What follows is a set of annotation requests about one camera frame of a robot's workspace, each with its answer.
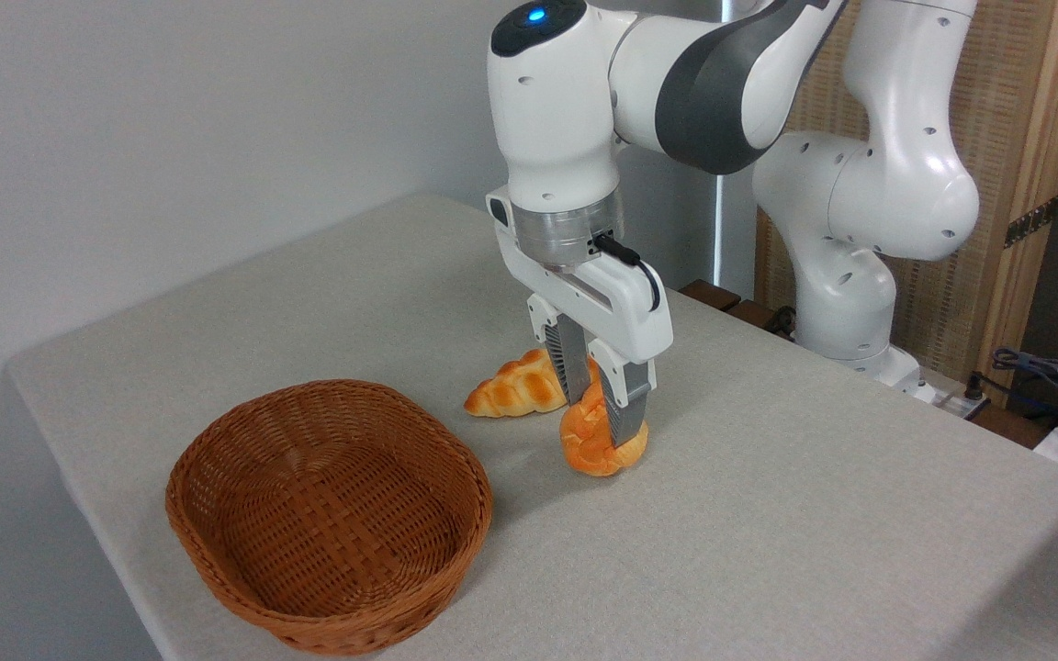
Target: dark wooden block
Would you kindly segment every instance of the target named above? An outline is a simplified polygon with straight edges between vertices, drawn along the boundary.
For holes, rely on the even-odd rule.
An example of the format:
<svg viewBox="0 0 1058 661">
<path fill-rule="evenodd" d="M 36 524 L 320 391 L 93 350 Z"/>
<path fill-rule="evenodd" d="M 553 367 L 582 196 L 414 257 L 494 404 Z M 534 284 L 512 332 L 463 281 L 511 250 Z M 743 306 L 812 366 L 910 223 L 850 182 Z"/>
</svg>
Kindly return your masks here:
<svg viewBox="0 0 1058 661">
<path fill-rule="evenodd" d="M 742 297 L 730 292 L 729 289 L 717 288 L 716 284 L 705 280 L 692 281 L 680 289 L 679 293 L 693 298 L 693 300 L 701 301 L 706 306 L 722 310 L 722 312 L 728 312 L 731 307 L 742 302 Z"/>
</svg>

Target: basket rim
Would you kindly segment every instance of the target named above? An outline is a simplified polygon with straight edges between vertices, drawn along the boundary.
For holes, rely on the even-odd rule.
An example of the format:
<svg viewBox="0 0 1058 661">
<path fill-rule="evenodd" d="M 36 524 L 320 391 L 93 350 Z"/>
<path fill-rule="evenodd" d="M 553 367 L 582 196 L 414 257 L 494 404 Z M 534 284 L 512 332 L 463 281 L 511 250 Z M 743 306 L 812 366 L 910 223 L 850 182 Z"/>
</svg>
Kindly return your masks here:
<svg viewBox="0 0 1058 661">
<path fill-rule="evenodd" d="M 230 579 L 225 574 L 219 571 L 219 563 L 215 561 L 215 553 L 212 553 L 211 549 L 202 543 L 201 535 L 199 534 L 197 528 L 195 528 L 191 519 L 184 510 L 184 488 L 185 479 L 188 476 L 189 467 L 193 465 L 195 456 L 197 456 L 202 448 L 208 446 L 209 443 L 205 442 L 205 436 L 209 432 L 214 430 L 215 427 L 222 424 L 226 419 L 237 415 L 240 411 L 251 407 L 256 406 L 257 403 L 261 403 L 266 399 L 277 399 L 286 398 L 291 393 L 302 392 L 303 390 L 310 390 L 312 388 L 365 388 L 377 390 L 377 392 L 384 393 L 387 398 L 394 399 L 396 402 L 400 403 L 403 407 L 411 409 L 412 414 L 419 417 L 424 423 L 427 423 L 436 435 L 438 440 L 446 443 L 446 446 L 452 448 L 455 456 L 458 456 L 464 462 L 464 465 L 473 477 L 474 484 L 476 486 L 476 518 L 470 530 L 462 533 L 462 544 L 450 557 L 450 561 L 443 565 L 440 569 L 436 570 L 435 573 L 431 574 L 424 581 L 417 583 L 417 585 L 408 587 L 399 591 L 399 593 L 391 594 L 391 596 L 381 600 L 381 602 L 371 603 L 369 606 L 365 606 L 355 609 L 350 612 L 345 612 L 344 614 L 335 616 L 295 616 L 290 614 L 290 612 L 285 612 L 280 610 L 275 610 L 261 605 L 254 600 L 249 599 L 249 594 L 243 594 L 239 590 L 234 589 L 234 586 Z M 203 429 L 200 435 L 195 436 L 195 439 L 190 442 L 189 446 L 185 448 L 184 453 L 179 457 L 179 459 L 174 463 L 174 469 L 170 471 L 170 476 L 167 485 L 165 485 L 165 511 L 168 514 L 170 528 L 172 528 L 176 535 L 179 537 L 182 546 L 185 547 L 187 555 L 190 557 L 190 562 L 201 574 L 203 582 L 206 586 L 214 591 L 215 596 L 219 598 L 220 602 L 223 602 L 224 606 L 227 606 L 232 610 L 236 607 L 241 616 L 247 616 L 248 619 L 256 619 L 266 621 L 266 623 L 296 623 L 296 624 L 331 624 L 331 623 L 355 623 L 358 620 L 368 620 L 373 616 L 383 614 L 383 612 L 389 612 L 394 610 L 396 603 L 411 602 L 411 603 L 423 603 L 428 602 L 430 599 L 436 596 L 437 594 L 443 593 L 443 590 L 450 586 L 457 586 L 461 582 L 459 579 L 455 577 L 455 574 L 461 574 L 461 569 L 466 570 L 470 567 L 471 562 L 473 562 L 476 555 L 479 553 L 484 545 L 484 539 L 488 532 L 488 528 L 491 527 L 492 518 L 492 492 L 491 485 L 488 482 L 487 474 L 484 473 L 484 465 L 479 463 L 477 457 L 471 452 L 471 448 L 459 440 L 456 435 L 453 435 L 440 420 L 437 420 L 433 415 L 428 414 L 422 407 L 417 405 L 414 401 L 411 401 L 406 394 L 400 393 L 399 390 L 386 386 L 383 384 L 377 384 L 372 381 L 363 380 L 315 380 L 308 381 L 305 384 L 297 384 L 293 386 L 286 386 L 285 388 L 278 388 L 273 390 L 273 392 L 260 394 L 260 397 L 253 398 L 249 401 L 239 403 L 235 405 L 225 414 L 219 416 L 219 418 L 212 421 L 208 426 Z"/>
</svg>

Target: fake bread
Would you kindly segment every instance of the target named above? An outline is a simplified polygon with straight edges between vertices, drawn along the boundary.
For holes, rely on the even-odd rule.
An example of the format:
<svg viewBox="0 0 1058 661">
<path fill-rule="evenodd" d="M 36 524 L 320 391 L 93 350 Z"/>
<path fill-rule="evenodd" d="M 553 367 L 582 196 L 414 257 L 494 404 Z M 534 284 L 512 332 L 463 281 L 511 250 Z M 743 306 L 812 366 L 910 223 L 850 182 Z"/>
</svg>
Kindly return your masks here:
<svg viewBox="0 0 1058 661">
<path fill-rule="evenodd" d="M 582 400 L 563 415 L 561 435 L 566 462 L 577 472 L 594 477 L 614 476 L 620 469 L 630 467 L 647 447 L 646 421 L 635 438 L 618 448 L 614 446 L 599 381 L 594 382 Z"/>
<path fill-rule="evenodd" d="M 549 414 L 566 405 L 549 352 L 543 348 L 526 351 L 521 360 L 509 361 L 468 394 L 462 408 L 477 418 L 517 418 L 521 415 Z"/>
</svg>

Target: woven wall panel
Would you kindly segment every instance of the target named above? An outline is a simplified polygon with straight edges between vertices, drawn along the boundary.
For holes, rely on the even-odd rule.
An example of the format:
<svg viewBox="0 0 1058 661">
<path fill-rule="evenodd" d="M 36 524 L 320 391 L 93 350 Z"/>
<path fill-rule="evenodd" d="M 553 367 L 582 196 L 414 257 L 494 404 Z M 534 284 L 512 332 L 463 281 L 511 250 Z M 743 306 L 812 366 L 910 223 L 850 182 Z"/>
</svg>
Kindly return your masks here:
<svg viewBox="0 0 1058 661">
<path fill-rule="evenodd" d="M 978 360 L 1053 4 L 979 1 L 950 100 L 957 154 L 982 196 L 978 228 L 948 260 L 886 259 L 898 289 L 894 344 L 925 367 L 957 380 L 964 380 Z M 864 109 L 843 85 L 843 58 L 858 12 L 860 0 L 852 0 L 799 91 L 788 130 L 867 137 Z M 794 305 L 790 260 L 765 218 L 759 237 L 756 300 L 769 307 Z"/>
</svg>

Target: white wall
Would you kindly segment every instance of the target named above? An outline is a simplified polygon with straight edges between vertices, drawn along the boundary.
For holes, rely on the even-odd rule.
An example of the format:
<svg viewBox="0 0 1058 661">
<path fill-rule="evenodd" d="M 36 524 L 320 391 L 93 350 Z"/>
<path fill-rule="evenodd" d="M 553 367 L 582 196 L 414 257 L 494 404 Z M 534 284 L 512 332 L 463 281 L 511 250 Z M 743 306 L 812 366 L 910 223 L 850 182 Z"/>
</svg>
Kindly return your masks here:
<svg viewBox="0 0 1058 661">
<path fill-rule="evenodd" d="M 4 361 L 406 192 L 482 204 L 484 47 L 514 4 L 0 1 L 0 658 L 156 656 Z M 651 157 L 630 223 L 711 214 L 710 180 Z M 689 232 L 641 252 L 692 263 Z"/>
</svg>

